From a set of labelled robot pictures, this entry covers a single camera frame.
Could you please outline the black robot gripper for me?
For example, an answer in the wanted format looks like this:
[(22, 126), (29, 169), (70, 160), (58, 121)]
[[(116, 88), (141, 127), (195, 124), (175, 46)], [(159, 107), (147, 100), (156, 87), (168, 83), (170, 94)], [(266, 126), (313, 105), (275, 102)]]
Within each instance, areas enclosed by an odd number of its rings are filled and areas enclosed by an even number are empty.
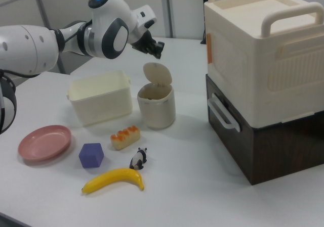
[(151, 36), (150, 31), (146, 31), (142, 37), (137, 41), (131, 44), (133, 49), (136, 49), (145, 54), (151, 54), (155, 58), (160, 59), (161, 53), (164, 49), (165, 43), (154, 40)]

